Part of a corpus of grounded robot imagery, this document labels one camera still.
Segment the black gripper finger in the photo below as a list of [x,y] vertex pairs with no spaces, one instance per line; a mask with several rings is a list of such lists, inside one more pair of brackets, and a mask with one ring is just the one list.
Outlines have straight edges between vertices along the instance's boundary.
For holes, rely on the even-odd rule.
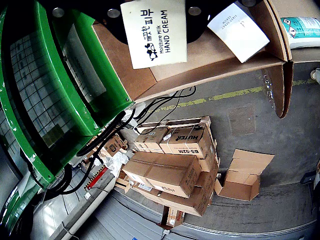
[[128,44],[123,16],[121,13],[121,4],[124,0],[99,0],[97,21],[106,27],[117,40]]
[[186,40],[196,41],[205,31],[209,22],[234,0],[186,0]]

